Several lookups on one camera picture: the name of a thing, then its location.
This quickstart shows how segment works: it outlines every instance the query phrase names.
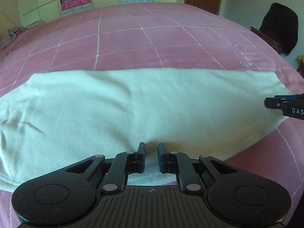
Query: grid pattern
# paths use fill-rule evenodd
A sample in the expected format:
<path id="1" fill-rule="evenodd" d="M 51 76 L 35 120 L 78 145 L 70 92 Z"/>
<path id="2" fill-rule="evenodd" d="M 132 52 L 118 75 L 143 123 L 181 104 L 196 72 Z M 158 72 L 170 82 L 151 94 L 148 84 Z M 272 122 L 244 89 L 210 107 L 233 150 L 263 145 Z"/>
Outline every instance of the grid pattern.
<path id="1" fill-rule="evenodd" d="M 65 70 L 208 68 L 274 71 L 292 92 L 304 80 L 266 42 L 249 30 L 179 3 L 134 3 L 86 11 L 38 27 L 0 63 L 0 96 L 33 73 Z M 287 119 L 229 163 L 282 184 L 293 214 L 304 181 L 304 124 Z M 16 217 L 6 213 L 9 227 Z"/>

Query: pink bed sheet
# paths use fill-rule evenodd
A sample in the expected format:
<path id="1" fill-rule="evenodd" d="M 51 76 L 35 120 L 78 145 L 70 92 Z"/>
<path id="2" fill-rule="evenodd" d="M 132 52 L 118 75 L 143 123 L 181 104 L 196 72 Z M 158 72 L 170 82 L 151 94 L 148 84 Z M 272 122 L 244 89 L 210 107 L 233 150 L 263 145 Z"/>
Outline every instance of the pink bed sheet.
<path id="1" fill-rule="evenodd" d="M 162 67 L 274 71 L 292 92 L 304 90 L 301 76 L 242 26 L 186 4 L 136 3 L 86 11 L 38 27 L 0 62 L 0 96 L 33 73 Z M 228 160 L 289 191 L 292 206 L 285 224 L 304 190 L 303 131 L 303 121 L 289 118 Z M 0 226 L 15 228 L 19 222 L 10 198 L 11 193 L 0 192 Z"/>

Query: white towel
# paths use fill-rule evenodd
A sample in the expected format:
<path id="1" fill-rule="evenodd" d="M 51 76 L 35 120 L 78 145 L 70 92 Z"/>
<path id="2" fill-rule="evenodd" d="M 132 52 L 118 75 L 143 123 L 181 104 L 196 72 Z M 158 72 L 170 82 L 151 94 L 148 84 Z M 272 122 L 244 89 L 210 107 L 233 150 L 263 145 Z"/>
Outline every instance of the white towel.
<path id="1" fill-rule="evenodd" d="M 284 119 L 264 99 L 290 95 L 273 72 L 204 69 L 34 74 L 0 98 L 0 189 L 95 154 L 147 145 L 146 172 L 129 184 L 175 180 L 158 171 L 157 144 L 225 160 Z"/>

